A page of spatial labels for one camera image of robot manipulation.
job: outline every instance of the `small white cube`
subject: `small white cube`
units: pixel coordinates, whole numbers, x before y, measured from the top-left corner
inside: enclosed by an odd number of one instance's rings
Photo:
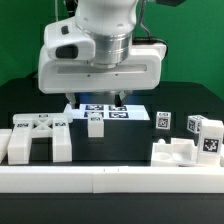
[[[213,165],[220,161],[224,126],[222,121],[202,120],[199,136],[198,163]]]
[[[201,115],[188,116],[187,130],[195,134],[200,133],[202,120],[208,119]]]
[[[88,137],[103,138],[104,137],[104,121],[99,113],[88,115]]]
[[[156,115],[156,129],[170,130],[171,113],[170,112],[157,112]]]

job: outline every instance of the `black platform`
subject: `black platform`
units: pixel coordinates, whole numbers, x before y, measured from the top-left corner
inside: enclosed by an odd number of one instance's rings
[[[110,94],[81,94],[81,103],[113,104]],[[64,95],[44,95],[35,79],[15,79],[0,87],[0,128],[13,128],[19,113],[62,113]],[[127,104],[145,105],[150,121],[105,120],[105,138],[88,139],[87,121],[71,125],[73,162],[52,163],[51,141],[34,140],[29,166],[148,166],[152,143],[197,135],[186,130],[187,116],[224,120],[224,102],[194,83],[161,84],[135,91]],[[157,111],[172,112],[171,130],[155,128]],[[2,223],[223,223],[223,194],[0,194]]]

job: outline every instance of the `green backdrop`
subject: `green backdrop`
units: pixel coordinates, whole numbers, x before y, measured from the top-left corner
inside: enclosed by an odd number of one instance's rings
[[[54,0],[0,2],[0,85],[37,69],[44,27],[54,19]],[[224,99],[223,0],[187,0],[177,8],[148,3],[146,23],[169,44],[162,80],[201,83]],[[144,33],[137,28],[135,35]]]

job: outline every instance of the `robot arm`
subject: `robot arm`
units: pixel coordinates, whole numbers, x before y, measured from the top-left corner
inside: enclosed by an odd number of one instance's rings
[[[39,88],[44,93],[66,93],[70,101],[79,92],[117,91],[125,98],[132,90],[155,88],[167,46],[132,44],[137,3],[79,0],[74,17],[48,25]]]

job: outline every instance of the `white l-shaped block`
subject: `white l-shaped block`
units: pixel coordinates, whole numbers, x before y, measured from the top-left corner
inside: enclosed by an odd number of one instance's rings
[[[8,145],[9,165],[28,164],[32,138],[53,138],[53,162],[72,161],[70,114],[19,114]]]

